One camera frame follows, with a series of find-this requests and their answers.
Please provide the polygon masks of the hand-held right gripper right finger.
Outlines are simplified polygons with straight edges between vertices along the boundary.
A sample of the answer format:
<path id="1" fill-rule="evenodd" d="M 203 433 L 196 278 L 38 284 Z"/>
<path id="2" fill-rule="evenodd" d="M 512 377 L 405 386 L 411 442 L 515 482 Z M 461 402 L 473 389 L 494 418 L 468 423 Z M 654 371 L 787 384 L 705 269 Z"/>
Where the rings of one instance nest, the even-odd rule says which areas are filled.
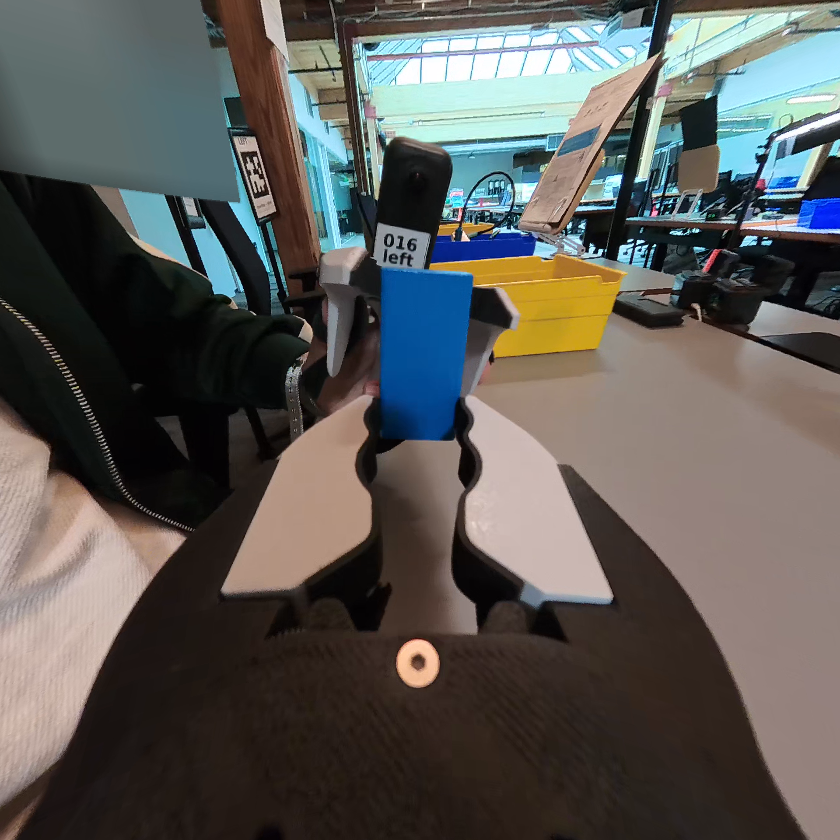
<path id="1" fill-rule="evenodd" d="M 611 606 L 615 596 L 561 467 L 474 395 L 456 411 L 460 447 L 451 573 L 482 628 L 499 603 Z"/>

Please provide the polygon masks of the blue rectangular block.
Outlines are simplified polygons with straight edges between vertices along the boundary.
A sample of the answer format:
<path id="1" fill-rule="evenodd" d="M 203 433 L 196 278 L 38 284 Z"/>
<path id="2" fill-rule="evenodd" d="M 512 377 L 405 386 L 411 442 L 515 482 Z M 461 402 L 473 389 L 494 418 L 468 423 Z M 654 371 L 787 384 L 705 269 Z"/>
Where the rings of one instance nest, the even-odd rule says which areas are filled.
<path id="1" fill-rule="evenodd" d="M 381 435 L 447 440 L 466 359 L 473 277 L 381 269 Z"/>

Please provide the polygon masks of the black desk mat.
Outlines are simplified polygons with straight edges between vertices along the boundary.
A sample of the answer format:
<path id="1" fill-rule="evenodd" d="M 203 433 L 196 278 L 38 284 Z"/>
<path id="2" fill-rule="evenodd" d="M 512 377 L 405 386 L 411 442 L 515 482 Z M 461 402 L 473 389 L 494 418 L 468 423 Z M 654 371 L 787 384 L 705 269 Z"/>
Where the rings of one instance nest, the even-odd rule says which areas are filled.
<path id="1" fill-rule="evenodd" d="M 765 335 L 757 341 L 800 361 L 839 374 L 839 336 L 829 332 Z"/>

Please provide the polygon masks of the blue plastic bin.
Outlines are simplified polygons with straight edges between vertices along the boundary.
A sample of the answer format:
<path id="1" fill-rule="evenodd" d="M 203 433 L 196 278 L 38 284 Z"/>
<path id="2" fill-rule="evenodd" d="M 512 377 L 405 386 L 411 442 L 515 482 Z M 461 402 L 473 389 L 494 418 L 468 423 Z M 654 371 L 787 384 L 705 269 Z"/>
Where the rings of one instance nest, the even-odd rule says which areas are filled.
<path id="1" fill-rule="evenodd" d="M 830 231 L 839 230 L 840 198 L 838 196 L 804 199 L 797 217 L 797 227 Z"/>
<path id="2" fill-rule="evenodd" d="M 537 239 L 532 234 L 520 231 L 478 234 L 467 239 L 440 235 L 436 238 L 431 264 L 533 256 L 536 244 Z"/>

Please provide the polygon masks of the black framed marker sign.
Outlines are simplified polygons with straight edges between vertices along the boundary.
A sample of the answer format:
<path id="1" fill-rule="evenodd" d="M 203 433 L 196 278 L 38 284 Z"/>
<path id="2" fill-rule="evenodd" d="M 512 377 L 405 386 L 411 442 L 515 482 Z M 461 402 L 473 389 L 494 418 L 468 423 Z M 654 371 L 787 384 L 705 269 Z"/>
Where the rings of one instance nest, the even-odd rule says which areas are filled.
<path id="1" fill-rule="evenodd" d="M 257 137 L 249 129 L 227 131 L 255 220 L 258 225 L 265 224 L 277 215 L 277 203 Z"/>

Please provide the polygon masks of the black high-back chair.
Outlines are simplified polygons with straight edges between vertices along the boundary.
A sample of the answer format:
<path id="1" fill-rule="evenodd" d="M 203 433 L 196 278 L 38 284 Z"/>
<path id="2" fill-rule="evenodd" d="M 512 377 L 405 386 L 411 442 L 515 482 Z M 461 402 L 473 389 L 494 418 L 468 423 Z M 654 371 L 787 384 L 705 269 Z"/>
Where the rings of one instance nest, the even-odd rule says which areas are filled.
<path id="1" fill-rule="evenodd" d="M 248 309 L 258 316 L 271 315 L 270 277 L 254 242 L 228 203 L 198 200 L 202 213 L 243 288 Z"/>

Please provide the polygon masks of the white paper notice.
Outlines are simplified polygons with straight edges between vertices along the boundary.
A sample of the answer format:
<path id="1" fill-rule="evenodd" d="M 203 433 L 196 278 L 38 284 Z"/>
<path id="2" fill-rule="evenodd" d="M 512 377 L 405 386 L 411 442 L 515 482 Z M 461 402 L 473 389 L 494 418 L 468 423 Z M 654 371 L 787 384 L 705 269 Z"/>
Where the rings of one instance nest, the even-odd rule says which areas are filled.
<path id="1" fill-rule="evenodd" d="M 268 40 L 277 48 L 283 56 L 286 65 L 289 64 L 289 53 L 287 45 L 284 19 L 280 7 L 280 1 L 259 1 L 264 28 Z"/>

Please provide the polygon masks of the black pole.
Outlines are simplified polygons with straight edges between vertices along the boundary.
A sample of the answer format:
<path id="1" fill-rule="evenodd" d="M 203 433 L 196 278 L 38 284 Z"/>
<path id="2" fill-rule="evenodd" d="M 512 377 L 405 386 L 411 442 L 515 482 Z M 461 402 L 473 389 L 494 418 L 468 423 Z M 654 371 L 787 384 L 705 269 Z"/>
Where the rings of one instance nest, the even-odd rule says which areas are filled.
<path id="1" fill-rule="evenodd" d="M 650 60 L 654 60 L 654 68 L 640 88 L 637 97 L 637 108 L 629 135 L 623 168 L 623 179 L 613 210 L 612 224 L 605 248 L 605 258 L 611 261 L 618 261 L 620 248 L 626 238 L 625 227 L 629 216 L 629 207 L 642 158 L 650 113 L 653 109 L 658 73 L 663 63 L 669 27 L 675 7 L 676 1 L 657 1 L 655 6 L 654 25 L 647 54 Z"/>

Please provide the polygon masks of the black flat box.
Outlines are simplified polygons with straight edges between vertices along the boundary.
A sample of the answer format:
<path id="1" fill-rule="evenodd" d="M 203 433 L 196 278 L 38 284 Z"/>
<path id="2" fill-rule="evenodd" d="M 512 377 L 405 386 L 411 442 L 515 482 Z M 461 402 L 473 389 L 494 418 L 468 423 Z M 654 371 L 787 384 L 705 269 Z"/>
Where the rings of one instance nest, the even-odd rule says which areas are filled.
<path id="1" fill-rule="evenodd" d="M 627 292 L 618 295 L 613 305 L 615 315 L 646 329 L 672 329 L 682 326 L 685 314 L 650 296 Z"/>

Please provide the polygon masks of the person's white clothing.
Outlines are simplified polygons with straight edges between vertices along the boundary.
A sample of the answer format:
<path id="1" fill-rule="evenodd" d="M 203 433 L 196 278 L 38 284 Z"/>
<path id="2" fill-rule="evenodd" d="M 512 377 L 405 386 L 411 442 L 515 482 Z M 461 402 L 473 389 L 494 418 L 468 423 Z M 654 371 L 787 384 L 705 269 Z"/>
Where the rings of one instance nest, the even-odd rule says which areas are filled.
<path id="1" fill-rule="evenodd" d="M 2 838 L 22 830 L 113 639 L 185 538 L 92 495 L 2 402 Z"/>

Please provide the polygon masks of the black battery charger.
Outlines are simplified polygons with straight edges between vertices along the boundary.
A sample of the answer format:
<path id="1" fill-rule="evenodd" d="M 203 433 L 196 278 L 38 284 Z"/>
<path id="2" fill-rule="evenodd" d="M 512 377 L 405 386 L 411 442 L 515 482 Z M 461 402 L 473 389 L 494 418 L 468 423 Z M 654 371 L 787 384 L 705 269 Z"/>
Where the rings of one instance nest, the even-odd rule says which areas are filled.
<path id="1" fill-rule="evenodd" d="M 767 290 L 750 276 L 718 278 L 710 288 L 705 313 L 711 322 L 748 326 L 766 297 Z"/>
<path id="2" fill-rule="evenodd" d="M 694 305 L 704 309 L 716 278 L 704 271 L 681 272 L 675 276 L 669 296 L 672 307 L 690 310 Z"/>

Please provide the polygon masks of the wooden book stand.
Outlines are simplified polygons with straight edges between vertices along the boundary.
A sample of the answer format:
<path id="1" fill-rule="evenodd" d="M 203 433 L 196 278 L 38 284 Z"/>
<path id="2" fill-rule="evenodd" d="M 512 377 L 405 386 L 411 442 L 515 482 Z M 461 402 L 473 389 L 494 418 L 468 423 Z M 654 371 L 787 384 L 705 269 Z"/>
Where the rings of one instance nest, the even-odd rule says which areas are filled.
<path id="1" fill-rule="evenodd" d="M 719 163 L 720 149 L 715 143 L 682 150 L 678 165 L 679 198 L 675 205 L 676 216 L 694 214 L 703 195 L 715 191 L 718 186 Z"/>

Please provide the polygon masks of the person's green jacket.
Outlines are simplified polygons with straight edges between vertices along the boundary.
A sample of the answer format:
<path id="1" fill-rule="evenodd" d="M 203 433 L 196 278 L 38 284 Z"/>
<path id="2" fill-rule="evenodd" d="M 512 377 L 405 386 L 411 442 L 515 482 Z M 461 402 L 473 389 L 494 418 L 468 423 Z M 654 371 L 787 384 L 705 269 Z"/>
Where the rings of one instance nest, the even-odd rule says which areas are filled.
<path id="1" fill-rule="evenodd" d="M 125 265 L 138 254 L 170 259 L 135 241 L 90 185 L 2 171 L 2 398 L 86 488 L 191 530 L 228 490 L 181 453 L 137 389 L 245 406 L 133 381 Z"/>

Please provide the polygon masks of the black monitor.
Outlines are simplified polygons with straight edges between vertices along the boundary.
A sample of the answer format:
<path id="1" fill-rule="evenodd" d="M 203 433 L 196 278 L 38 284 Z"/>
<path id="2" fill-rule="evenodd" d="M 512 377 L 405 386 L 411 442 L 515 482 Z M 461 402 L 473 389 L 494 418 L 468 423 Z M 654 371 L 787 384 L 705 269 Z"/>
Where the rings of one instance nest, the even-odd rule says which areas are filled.
<path id="1" fill-rule="evenodd" d="M 696 151 L 718 144 L 718 96 L 695 101 L 679 111 L 682 151 Z"/>

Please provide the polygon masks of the wooden post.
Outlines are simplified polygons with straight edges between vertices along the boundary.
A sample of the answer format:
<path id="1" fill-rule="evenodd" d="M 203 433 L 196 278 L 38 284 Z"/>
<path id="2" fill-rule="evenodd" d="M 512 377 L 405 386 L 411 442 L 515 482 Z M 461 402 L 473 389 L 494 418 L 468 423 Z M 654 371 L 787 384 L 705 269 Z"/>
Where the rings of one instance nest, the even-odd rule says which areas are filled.
<path id="1" fill-rule="evenodd" d="M 322 251 L 288 65 L 266 36 L 258 1 L 218 1 L 216 8 L 245 117 L 276 200 L 271 225 L 284 277 L 318 270 Z"/>

